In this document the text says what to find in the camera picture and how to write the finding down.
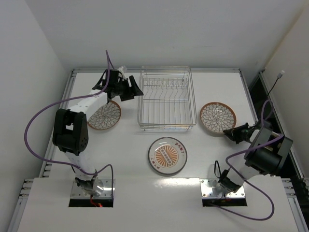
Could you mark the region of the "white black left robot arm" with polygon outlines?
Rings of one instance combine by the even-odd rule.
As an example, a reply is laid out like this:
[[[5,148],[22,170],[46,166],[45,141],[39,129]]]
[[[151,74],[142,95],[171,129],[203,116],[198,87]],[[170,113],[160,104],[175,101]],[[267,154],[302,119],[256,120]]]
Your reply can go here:
[[[142,96],[133,76],[126,77],[122,69],[105,70],[90,93],[68,109],[58,109],[55,116],[53,144],[63,152],[75,173],[75,183],[85,193],[98,197],[104,185],[85,153],[89,142],[88,120],[118,96],[121,101]]]

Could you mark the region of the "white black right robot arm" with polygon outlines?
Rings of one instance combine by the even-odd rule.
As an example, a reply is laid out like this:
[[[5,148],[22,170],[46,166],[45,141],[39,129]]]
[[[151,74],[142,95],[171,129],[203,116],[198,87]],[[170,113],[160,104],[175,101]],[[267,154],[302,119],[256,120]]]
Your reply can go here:
[[[257,122],[253,126],[242,126],[224,130],[224,135],[239,144],[250,144],[247,151],[230,155],[225,159],[229,169],[224,170],[218,180],[218,189],[223,194],[235,193],[245,180],[257,175],[279,175],[293,145],[293,140],[273,131],[268,122]]]

